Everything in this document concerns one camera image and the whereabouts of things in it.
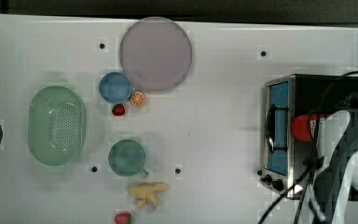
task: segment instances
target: green basket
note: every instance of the green basket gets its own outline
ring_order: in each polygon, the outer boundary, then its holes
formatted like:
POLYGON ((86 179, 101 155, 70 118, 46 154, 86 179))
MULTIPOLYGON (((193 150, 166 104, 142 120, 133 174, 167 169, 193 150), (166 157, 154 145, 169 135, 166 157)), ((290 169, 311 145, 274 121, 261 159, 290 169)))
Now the green basket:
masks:
POLYGON ((72 160, 86 135, 86 108, 71 90, 44 88, 29 110, 28 148, 41 163, 60 166, 72 160))

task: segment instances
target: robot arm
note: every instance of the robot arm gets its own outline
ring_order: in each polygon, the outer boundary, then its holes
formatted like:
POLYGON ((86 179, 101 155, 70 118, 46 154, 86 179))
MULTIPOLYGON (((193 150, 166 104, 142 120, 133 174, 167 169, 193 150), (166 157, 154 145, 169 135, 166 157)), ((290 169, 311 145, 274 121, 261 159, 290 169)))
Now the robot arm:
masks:
POLYGON ((310 202, 314 190, 325 217, 324 222, 315 218, 315 223, 344 223, 351 185, 358 190, 358 110, 338 111, 329 117, 321 125, 317 148, 324 164, 315 173, 305 202, 310 202))

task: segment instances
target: red strawberry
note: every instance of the red strawberry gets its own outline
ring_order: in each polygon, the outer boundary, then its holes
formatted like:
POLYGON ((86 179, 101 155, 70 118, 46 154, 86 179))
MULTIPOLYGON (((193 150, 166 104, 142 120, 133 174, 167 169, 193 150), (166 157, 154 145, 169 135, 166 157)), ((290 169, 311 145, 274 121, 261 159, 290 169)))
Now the red strawberry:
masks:
POLYGON ((126 113, 126 109, 124 108, 124 105, 115 105, 112 109, 112 114, 114 116, 123 116, 126 113))
POLYGON ((115 216, 117 224, 131 224, 131 214, 128 212, 119 213, 115 216))

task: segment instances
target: oven knob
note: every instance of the oven knob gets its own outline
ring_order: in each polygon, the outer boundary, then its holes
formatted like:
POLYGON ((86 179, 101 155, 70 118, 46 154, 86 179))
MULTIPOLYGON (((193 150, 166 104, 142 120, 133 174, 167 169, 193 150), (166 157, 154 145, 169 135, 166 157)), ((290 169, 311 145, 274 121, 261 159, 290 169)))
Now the oven knob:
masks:
POLYGON ((271 184, 272 177, 270 175, 266 175, 264 177, 261 177, 260 180, 264 182, 267 186, 271 184))
POLYGON ((277 191, 283 190, 283 182, 280 179, 272 181, 271 184, 277 191))

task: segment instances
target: teal mug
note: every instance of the teal mug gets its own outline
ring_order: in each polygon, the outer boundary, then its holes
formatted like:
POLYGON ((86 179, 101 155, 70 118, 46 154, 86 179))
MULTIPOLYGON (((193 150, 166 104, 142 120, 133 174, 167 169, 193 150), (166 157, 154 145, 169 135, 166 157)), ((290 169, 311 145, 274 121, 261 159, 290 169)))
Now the teal mug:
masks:
POLYGON ((114 144, 110 149, 108 160, 110 168, 118 175, 140 174, 143 178, 148 176, 145 170, 145 149, 134 140, 125 139, 114 144))

